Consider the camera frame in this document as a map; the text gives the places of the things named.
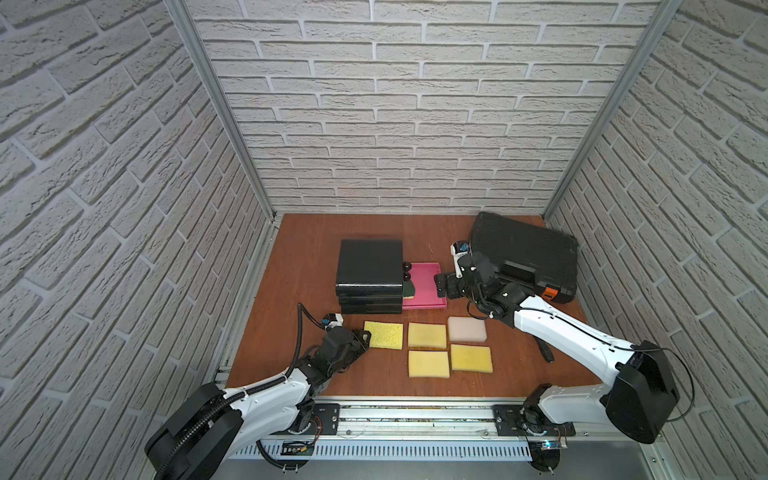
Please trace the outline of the left aluminium corner post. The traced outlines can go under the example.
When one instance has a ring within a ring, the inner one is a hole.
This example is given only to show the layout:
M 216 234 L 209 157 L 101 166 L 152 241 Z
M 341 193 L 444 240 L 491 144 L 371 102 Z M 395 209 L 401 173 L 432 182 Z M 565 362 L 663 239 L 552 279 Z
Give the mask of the left aluminium corner post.
M 231 108 L 223 87 L 216 75 L 213 63 L 206 51 L 205 44 L 199 35 L 195 22 L 185 1 L 166 1 L 169 13 L 174 21 L 179 35 L 195 65 L 202 85 L 205 87 L 210 101 L 221 121 L 224 133 L 227 135 L 235 156 L 242 166 L 259 206 L 270 223 L 275 222 L 276 212 L 269 200 L 250 151 L 246 146 L 244 136 L 239 128 L 233 109 Z

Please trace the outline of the green wavy scouring sponge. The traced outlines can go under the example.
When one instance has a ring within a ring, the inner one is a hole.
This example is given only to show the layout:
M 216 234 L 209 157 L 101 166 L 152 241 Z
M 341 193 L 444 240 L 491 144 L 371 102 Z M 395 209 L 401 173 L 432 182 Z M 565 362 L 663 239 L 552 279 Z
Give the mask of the green wavy scouring sponge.
M 415 286 L 411 280 L 403 283 L 403 299 L 412 299 L 415 296 Z

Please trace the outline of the white ventilation grille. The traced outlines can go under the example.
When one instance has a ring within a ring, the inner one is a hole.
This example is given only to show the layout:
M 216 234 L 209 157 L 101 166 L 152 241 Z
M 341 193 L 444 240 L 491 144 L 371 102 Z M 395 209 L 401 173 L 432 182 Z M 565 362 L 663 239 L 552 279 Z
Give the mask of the white ventilation grille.
M 313 448 L 298 451 L 298 442 L 262 442 L 275 460 L 353 461 L 488 461 L 529 462 L 532 454 L 525 440 L 519 441 L 318 441 Z

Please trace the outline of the aluminium corner post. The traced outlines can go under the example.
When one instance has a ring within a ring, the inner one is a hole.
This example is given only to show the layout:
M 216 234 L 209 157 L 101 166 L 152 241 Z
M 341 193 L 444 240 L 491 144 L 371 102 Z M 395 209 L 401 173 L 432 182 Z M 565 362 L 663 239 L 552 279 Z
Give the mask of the aluminium corner post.
M 572 158 L 558 180 L 541 215 L 544 221 L 549 221 L 556 213 L 570 185 L 583 167 L 616 111 L 624 102 L 625 97 L 628 95 L 651 54 L 655 51 L 656 46 L 668 29 L 681 4 L 681 0 L 663 0 L 659 2 L 637 45 L 633 48 L 627 62 L 597 110 L 584 137 L 579 142 Z
M 221 121 L 224 133 L 227 135 L 235 156 L 242 166 L 259 206 L 270 223 L 275 222 L 276 212 L 269 200 L 250 151 L 246 146 L 244 136 L 239 128 L 233 109 L 231 108 L 223 87 L 216 75 L 213 63 L 206 51 L 205 44 L 199 35 L 195 22 L 185 1 L 166 1 L 169 13 L 174 21 L 179 35 L 195 65 L 202 85 L 205 87 L 210 101 Z

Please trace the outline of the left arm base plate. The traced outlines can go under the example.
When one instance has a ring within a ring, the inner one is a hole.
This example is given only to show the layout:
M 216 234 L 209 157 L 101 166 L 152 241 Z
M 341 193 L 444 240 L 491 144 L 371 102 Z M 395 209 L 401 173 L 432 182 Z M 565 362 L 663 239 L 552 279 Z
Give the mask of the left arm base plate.
M 307 401 L 300 404 L 298 414 L 287 432 L 294 435 L 333 436 L 337 434 L 340 409 L 339 403 Z

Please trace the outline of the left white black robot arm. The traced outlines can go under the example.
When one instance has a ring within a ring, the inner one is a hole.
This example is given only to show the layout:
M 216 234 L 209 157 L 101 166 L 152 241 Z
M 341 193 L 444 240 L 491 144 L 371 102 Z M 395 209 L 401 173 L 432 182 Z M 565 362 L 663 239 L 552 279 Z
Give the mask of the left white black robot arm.
M 157 479 L 209 479 L 238 450 L 283 431 L 301 432 L 333 376 L 370 348 L 372 334 L 332 326 L 284 373 L 247 386 L 197 388 L 147 441 Z

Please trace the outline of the right aluminium corner post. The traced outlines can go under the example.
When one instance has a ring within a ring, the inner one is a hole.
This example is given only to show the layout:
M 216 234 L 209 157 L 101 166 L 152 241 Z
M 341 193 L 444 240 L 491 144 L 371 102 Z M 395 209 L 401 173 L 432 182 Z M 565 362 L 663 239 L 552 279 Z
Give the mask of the right aluminium corner post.
M 544 221 L 549 221 L 556 213 L 570 185 L 583 167 L 616 111 L 624 102 L 625 97 L 628 95 L 651 54 L 655 51 L 656 46 L 668 29 L 681 4 L 681 0 L 663 0 L 659 2 L 637 45 L 633 48 L 627 62 L 597 110 L 584 137 L 579 142 L 572 158 L 558 180 L 541 215 Z

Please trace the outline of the black plastic tool case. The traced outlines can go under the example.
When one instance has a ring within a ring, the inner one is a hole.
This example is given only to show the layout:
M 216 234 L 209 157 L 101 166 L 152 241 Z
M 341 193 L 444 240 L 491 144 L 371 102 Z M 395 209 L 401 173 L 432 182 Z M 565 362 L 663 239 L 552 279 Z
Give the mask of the black plastic tool case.
M 481 212 L 468 248 L 471 265 L 492 275 L 492 284 L 514 282 L 555 303 L 575 298 L 578 242 L 569 234 Z

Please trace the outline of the bright yellow porous sponge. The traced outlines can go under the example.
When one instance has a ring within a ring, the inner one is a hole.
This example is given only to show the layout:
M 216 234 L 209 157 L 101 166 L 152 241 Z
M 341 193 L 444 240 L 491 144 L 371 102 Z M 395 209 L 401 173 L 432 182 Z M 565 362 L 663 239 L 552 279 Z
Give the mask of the bright yellow porous sponge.
M 404 327 L 401 323 L 366 321 L 364 330 L 371 334 L 371 348 L 388 350 L 403 348 Z

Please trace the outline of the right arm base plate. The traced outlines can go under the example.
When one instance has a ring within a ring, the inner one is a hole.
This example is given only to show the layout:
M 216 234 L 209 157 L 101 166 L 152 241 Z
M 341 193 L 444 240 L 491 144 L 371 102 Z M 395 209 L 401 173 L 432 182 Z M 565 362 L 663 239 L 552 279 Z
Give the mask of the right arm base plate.
M 491 407 L 491 410 L 497 435 L 500 437 L 571 437 L 576 435 L 572 422 L 553 423 L 535 406 L 496 404 Z

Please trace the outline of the black drawer cabinet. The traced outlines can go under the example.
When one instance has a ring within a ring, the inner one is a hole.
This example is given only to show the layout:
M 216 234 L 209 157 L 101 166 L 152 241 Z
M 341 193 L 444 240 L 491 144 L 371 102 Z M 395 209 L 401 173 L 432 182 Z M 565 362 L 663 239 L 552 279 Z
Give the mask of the black drawer cabinet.
M 403 247 L 396 239 L 343 239 L 335 291 L 342 314 L 400 314 Z

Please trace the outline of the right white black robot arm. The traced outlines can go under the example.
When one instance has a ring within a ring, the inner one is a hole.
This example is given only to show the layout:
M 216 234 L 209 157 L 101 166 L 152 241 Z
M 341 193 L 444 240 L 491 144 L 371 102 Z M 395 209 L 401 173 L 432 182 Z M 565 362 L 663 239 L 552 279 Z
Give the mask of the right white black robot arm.
M 568 424 L 611 425 L 641 443 L 655 442 L 680 393 L 664 348 L 633 344 L 597 330 L 549 305 L 516 282 L 499 279 L 490 260 L 467 243 L 451 247 L 454 270 L 436 275 L 439 296 L 465 297 L 484 320 L 501 323 L 552 346 L 592 372 L 598 383 L 542 384 L 523 403 L 518 424 L 534 436 L 562 435 Z

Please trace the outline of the beige sponge pad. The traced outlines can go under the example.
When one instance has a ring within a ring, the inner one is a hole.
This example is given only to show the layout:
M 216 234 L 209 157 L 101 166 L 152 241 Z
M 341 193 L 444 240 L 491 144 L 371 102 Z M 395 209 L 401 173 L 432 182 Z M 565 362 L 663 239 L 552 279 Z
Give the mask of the beige sponge pad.
M 488 334 L 484 320 L 472 317 L 451 316 L 447 321 L 449 339 L 452 343 L 484 343 Z

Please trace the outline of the pink bottom drawer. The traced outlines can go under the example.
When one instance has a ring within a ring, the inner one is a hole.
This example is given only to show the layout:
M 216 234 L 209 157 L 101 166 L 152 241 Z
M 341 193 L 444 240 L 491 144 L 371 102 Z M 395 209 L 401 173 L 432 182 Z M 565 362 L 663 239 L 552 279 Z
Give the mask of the pink bottom drawer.
M 436 310 L 445 309 L 446 298 L 438 298 L 434 275 L 441 273 L 438 262 L 412 263 L 411 281 L 415 286 L 415 296 L 402 301 L 404 310 Z

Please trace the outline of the black handled screwdriver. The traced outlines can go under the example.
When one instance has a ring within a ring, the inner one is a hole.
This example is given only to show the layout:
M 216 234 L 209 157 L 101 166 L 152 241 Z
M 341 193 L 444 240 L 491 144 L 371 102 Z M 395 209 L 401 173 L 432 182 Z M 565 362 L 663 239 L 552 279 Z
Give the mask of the black handled screwdriver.
M 546 363 L 553 363 L 555 358 L 550 346 L 539 337 L 535 337 L 534 340 L 544 361 Z

